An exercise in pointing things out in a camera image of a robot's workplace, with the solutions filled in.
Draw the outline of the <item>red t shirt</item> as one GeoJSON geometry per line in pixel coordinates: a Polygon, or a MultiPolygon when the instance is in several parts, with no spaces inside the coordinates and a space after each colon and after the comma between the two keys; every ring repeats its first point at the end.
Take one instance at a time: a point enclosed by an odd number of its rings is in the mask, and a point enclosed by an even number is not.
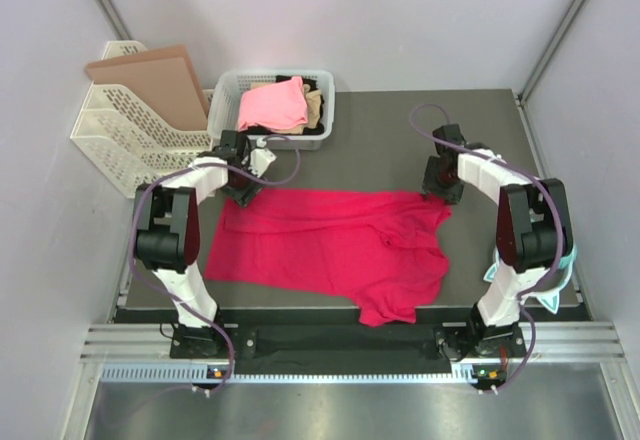
{"type": "Polygon", "coordinates": [[[344,297],[370,327],[413,324],[449,270],[438,230],[451,214],[416,192],[269,188],[225,203],[204,277],[344,297]]]}

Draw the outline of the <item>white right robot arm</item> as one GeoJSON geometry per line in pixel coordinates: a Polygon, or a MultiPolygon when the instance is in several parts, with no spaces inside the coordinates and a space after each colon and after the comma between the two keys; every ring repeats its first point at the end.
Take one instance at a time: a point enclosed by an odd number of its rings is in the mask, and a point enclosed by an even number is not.
{"type": "Polygon", "coordinates": [[[469,348],[487,356],[503,343],[500,327],[519,320],[524,297],[573,249],[566,190],[558,179],[539,179],[484,145],[467,143],[457,124],[441,126],[430,137],[436,154],[428,159],[423,192],[456,205],[464,188],[473,186],[497,205],[498,266],[474,306],[481,321],[466,332],[469,348]]]}

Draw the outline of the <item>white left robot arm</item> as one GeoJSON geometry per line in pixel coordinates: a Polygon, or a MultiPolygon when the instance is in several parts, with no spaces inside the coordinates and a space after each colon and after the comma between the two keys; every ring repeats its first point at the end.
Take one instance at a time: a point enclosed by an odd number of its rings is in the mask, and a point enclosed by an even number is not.
{"type": "Polygon", "coordinates": [[[185,169],[135,191],[131,261],[160,280],[176,307],[178,323],[195,329],[192,344],[205,356],[220,354],[227,334],[214,324],[218,305],[197,263],[199,205],[221,192],[247,206],[263,188],[275,159],[264,140],[253,144],[246,134],[225,130],[218,145],[197,155],[185,169]]]}

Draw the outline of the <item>white plastic laundry basket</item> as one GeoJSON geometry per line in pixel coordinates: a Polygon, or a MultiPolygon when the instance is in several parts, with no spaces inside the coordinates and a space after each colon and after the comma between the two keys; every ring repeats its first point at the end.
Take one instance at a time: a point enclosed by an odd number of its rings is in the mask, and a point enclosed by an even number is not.
{"type": "Polygon", "coordinates": [[[333,130],[335,81],[324,70],[253,69],[221,75],[208,113],[207,132],[281,134],[277,149],[317,150],[333,130]]]}

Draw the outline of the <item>light pink t shirt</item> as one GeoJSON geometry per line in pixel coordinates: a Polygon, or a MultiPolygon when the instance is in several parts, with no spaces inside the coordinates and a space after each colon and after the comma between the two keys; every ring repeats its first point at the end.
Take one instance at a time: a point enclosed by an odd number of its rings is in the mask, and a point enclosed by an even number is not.
{"type": "Polygon", "coordinates": [[[300,76],[293,76],[287,81],[246,91],[240,100],[238,130],[244,131],[252,126],[285,130],[306,124],[308,116],[303,84],[300,76]]]}

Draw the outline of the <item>tan t shirt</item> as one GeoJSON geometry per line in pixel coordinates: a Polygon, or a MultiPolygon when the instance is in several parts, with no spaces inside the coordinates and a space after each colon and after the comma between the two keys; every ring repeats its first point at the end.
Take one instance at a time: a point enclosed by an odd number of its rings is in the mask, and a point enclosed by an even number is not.
{"type": "Polygon", "coordinates": [[[302,87],[307,104],[308,121],[304,125],[298,125],[285,130],[270,130],[263,126],[249,127],[246,132],[252,135],[320,135],[324,132],[321,117],[324,112],[324,97],[320,89],[313,83],[304,83],[302,87]]]}

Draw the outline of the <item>brown cardboard folder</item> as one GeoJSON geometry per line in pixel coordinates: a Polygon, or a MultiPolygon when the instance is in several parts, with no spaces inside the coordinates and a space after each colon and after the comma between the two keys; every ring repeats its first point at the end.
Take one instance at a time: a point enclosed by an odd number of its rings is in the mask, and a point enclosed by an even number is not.
{"type": "Polygon", "coordinates": [[[85,71],[97,85],[128,88],[176,130],[207,129],[209,104],[183,44],[95,61],[85,71]]]}

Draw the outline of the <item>cream mesh file organizer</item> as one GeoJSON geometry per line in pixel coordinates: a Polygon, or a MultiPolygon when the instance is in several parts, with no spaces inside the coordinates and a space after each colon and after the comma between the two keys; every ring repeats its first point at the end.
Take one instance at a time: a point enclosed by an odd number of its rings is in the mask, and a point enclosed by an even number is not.
{"type": "MultiPolygon", "coordinates": [[[[112,41],[96,61],[147,50],[138,41],[112,41]]],[[[188,166],[210,147],[207,129],[176,130],[128,88],[89,79],[70,140],[125,197],[133,197],[141,183],[188,166]]],[[[212,92],[204,89],[204,95],[210,109],[212,92]]]]}

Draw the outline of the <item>teal cat ear headphones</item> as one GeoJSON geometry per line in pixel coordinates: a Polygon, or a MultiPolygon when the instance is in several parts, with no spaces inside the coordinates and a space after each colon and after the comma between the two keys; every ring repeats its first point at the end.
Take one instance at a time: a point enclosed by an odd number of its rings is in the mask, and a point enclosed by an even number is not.
{"type": "Polygon", "coordinates": [[[560,308],[560,294],[571,281],[576,257],[577,246],[574,246],[567,256],[561,258],[554,280],[526,295],[525,299],[533,298],[547,311],[557,314],[560,308]]]}

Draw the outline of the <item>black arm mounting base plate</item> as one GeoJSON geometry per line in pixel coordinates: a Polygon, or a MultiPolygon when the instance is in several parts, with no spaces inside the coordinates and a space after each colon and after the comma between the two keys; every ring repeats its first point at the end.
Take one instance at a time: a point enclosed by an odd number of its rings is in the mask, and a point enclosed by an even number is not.
{"type": "Polygon", "coordinates": [[[213,361],[233,350],[238,374],[302,376],[447,373],[456,362],[504,367],[523,357],[520,329],[473,348],[468,316],[462,308],[420,308],[413,323],[369,327],[354,308],[225,309],[221,333],[177,326],[169,355],[213,361]]]}

